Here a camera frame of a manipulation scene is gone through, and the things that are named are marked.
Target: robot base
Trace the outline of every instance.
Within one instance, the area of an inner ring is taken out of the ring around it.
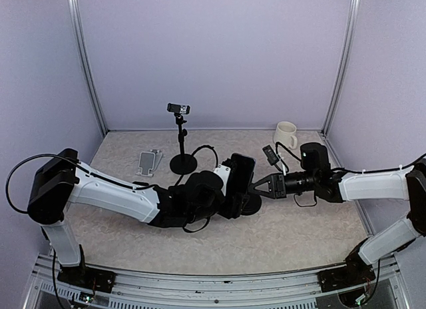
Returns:
[[[367,265],[358,255],[360,242],[345,259],[346,266],[318,272],[322,292],[344,289],[365,284],[367,279],[375,280],[372,265]]]
[[[80,245],[81,262],[75,267],[62,267],[58,281],[84,289],[111,293],[115,282],[115,273],[108,270],[87,267],[85,255]]]

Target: tripod base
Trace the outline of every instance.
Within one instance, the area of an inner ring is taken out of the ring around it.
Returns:
[[[170,161],[170,169],[175,174],[190,174],[197,169],[197,160],[190,154],[185,154],[185,160],[182,161],[180,154],[173,157]]]

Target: camera stand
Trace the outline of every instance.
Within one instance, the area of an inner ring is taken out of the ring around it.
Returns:
[[[196,170],[198,163],[194,156],[185,153],[184,140],[188,131],[186,131],[186,129],[182,129],[182,125],[186,123],[184,117],[177,113],[175,113],[174,116],[176,117],[176,124],[179,128],[178,140],[180,154],[173,157],[170,161],[170,169],[175,174],[190,174]]]

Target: white textured tabletop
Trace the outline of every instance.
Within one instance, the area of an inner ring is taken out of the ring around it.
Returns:
[[[232,153],[254,157],[254,180],[276,172],[262,152],[262,147],[273,145],[273,131],[188,133],[188,153],[209,144],[217,150],[220,162]],[[321,142],[316,132],[298,132],[298,139],[299,144]],[[154,177],[138,176],[139,154],[150,149],[162,150],[164,157]],[[299,155],[299,148],[294,152]],[[109,133],[91,165],[130,182],[139,180],[167,188],[178,179],[169,169],[170,159],[176,154],[177,131]],[[291,171],[301,169],[290,155],[284,156]],[[197,170],[214,168],[211,151],[202,150],[196,158]],[[312,193],[305,193],[298,200],[300,204],[311,204],[312,199]],[[263,198],[260,212],[252,216],[226,220],[216,215],[207,228],[195,234],[181,228],[151,227],[85,205],[73,205],[67,217],[88,263],[171,274],[254,274],[323,266],[341,262],[366,237],[353,204],[318,199],[317,206],[300,208],[292,196],[283,200]]]

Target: mug handle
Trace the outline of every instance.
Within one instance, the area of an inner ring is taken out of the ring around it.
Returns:
[[[298,146],[298,138],[294,135],[291,135],[290,138],[293,140],[293,144],[290,145],[290,149],[296,149]]]

